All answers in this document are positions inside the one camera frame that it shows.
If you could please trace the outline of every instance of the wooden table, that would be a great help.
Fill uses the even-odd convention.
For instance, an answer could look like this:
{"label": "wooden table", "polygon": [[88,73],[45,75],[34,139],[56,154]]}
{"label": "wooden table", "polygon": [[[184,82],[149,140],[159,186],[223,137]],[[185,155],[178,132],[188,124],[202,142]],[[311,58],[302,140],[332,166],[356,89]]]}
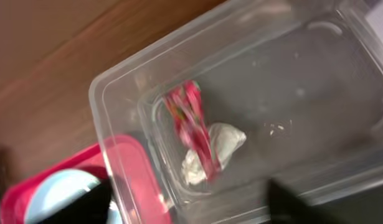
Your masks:
{"label": "wooden table", "polygon": [[97,141],[88,88],[98,74],[223,1],[119,0],[29,69],[0,64],[0,193]]}

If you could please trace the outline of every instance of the black object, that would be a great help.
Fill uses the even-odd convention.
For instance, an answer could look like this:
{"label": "black object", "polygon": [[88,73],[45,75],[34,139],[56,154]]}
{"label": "black object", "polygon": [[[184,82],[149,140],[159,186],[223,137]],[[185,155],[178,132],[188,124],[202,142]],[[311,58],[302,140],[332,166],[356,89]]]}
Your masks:
{"label": "black object", "polygon": [[340,224],[322,210],[306,204],[273,179],[268,182],[267,203],[271,224]]}
{"label": "black object", "polygon": [[49,218],[36,223],[96,223],[106,224],[110,207],[112,187],[110,181],[103,180],[91,191],[76,199]]}

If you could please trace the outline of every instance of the crumpled white paper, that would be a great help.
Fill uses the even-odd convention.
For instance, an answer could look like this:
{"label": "crumpled white paper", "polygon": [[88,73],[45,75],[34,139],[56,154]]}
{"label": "crumpled white paper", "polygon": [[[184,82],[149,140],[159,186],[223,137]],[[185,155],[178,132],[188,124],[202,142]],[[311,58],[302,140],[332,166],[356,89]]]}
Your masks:
{"label": "crumpled white paper", "polygon": [[[222,170],[229,163],[232,154],[247,140],[244,132],[225,123],[215,123],[208,129],[210,146],[218,153]],[[187,184],[197,185],[206,180],[204,169],[197,153],[189,149],[182,163],[182,173]]]}

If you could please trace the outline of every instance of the clear plastic container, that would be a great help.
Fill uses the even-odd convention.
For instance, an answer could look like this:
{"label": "clear plastic container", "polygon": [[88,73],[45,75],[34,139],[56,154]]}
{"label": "clear plastic container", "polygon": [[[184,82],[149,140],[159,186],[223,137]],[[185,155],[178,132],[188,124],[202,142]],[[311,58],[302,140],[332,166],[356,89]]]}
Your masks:
{"label": "clear plastic container", "polygon": [[[269,177],[313,203],[383,184],[381,21],[383,2],[371,0],[233,0],[97,77],[90,102],[123,218],[144,223],[129,213],[143,208],[106,140],[121,133],[148,140],[175,223],[264,222]],[[162,101],[190,79],[208,125],[247,135],[223,173],[199,185],[184,181],[187,149]]]}

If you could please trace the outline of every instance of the pink tray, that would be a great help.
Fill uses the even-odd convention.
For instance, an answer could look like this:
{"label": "pink tray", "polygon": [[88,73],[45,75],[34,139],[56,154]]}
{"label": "pink tray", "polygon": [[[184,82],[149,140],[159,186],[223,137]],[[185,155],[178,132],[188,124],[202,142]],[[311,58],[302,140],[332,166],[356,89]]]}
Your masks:
{"label": "pink tray", "polygon": [[[142,145],[127,135],[116,136],[115,142],[120,156],[126,158],[123,170],[131,179],[131,193],[135,197],[144,223],[171,223],[167,208],[159,200],[158,195],[161,194],[161,189]],[[69,168],[85,170],[101,179],[108,177],[100,146],[92,145],[56,166],[11,187],[1,203],[0,222],[2,224],[24,223],[27,206],[39,184],[54,172]]]}

